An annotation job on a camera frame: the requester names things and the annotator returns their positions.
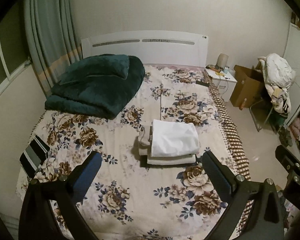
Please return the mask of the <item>white cloth garment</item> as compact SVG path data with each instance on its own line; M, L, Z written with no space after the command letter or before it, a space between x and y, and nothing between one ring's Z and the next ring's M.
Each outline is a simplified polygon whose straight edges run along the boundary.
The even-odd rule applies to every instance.
M199 136L193 123L152 121L151 157L181 157L196 154L199 149Z

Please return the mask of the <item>pile of white clothes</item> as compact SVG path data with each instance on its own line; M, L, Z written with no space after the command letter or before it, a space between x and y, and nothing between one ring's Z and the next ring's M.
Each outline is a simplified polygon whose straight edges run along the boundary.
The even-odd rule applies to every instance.
M271 53L258 57L256 69L262 72L264 85L275 111L289 114L292 109L289 91L296 73L287 60L276 53Z

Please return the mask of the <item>striped black grey item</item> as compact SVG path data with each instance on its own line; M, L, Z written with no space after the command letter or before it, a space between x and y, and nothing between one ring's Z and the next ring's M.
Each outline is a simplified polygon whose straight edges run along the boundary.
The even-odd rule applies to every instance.
M19 158L21 167L28 178L34 178L49 157L49 152L50 147L38 135L35 135Z

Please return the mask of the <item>floral bed sheet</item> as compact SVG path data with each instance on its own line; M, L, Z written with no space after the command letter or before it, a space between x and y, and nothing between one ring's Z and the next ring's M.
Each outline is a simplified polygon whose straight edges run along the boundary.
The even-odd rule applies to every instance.
M211 151L249 178L236 125L207 72L145 66L143 83L112 120L46 111L32 131L50 147L35 177L54 181L93 151L101 168L77 207L99 239L204 239L226 209L200 159L180 167L142 167L138 135L154 119L194 124L200 153Z

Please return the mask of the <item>brown cardboard box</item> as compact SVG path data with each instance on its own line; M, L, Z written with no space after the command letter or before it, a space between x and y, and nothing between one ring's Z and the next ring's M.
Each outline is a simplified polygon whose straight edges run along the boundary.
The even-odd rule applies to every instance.
M243 66L235 65L235 79L237 83L231 95L230 102L234 107L249 108L261 95L264 79L261 72Z

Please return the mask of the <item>white nightstand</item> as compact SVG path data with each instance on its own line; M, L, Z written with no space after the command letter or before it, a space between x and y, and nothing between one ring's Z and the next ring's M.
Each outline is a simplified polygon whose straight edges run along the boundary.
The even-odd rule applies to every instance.
M217 87L219 94L225 102L229 102L234 91L234 88L237 84L237 80L227 72L215 72L212 69L205 69L211 77L213 84Z

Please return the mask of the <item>cream folded garment bottom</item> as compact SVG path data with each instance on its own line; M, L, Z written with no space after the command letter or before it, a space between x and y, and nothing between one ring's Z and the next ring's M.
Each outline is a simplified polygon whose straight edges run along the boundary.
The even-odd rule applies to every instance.
M172 166L183 164L194 164L196 155L183 155L179 157L151 157L151 148L139 148L139 155L146 159L147 165Z

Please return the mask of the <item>beige folded garment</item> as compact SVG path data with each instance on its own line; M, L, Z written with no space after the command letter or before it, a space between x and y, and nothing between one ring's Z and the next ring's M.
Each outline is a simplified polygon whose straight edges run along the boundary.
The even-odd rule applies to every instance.
M151 146L153 137L152 126L142 126L139 131L138 142L143 147Z

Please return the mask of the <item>beige table lamp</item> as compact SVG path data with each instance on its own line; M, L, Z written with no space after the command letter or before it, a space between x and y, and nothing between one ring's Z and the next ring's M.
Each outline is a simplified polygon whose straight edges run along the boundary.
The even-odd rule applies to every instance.
M229 56L226 54L219 54L218 59L217 59L217 63L216 66L219 69L224 69L226 67L227 61L228 61Z

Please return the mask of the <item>dark green folded blanket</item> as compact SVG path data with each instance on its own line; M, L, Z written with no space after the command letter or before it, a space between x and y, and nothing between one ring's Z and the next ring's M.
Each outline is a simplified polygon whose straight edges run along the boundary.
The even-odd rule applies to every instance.
M136 56L103 54L70 65L45 109L114 119L140 89L145 68Z

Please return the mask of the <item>grey-green plaid curtain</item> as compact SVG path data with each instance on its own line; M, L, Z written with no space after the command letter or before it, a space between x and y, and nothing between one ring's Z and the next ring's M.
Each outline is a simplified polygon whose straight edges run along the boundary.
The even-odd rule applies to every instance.
M73 63L82 59L70 0L23 0L30 58L45 94Z

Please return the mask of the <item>white bed headboard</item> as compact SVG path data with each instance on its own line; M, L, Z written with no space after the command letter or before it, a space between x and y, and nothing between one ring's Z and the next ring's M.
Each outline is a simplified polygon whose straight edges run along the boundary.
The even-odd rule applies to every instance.
M122 31L81 40L83 57L125 54L144 64L205 67L209 37L181 31Z

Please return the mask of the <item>metal frame chair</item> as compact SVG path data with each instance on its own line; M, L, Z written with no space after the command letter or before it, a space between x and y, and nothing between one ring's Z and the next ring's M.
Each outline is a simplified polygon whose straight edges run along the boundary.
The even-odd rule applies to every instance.
M258 132L263 129L272 129L277 134L288 118L287 114L275 111L271 102L260 99L249 107L249 112Z

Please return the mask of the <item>window with frame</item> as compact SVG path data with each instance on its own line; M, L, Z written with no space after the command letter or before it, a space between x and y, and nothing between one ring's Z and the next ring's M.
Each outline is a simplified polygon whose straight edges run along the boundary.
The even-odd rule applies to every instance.
M17 2L0 22L0 96L29 64L23 3Z

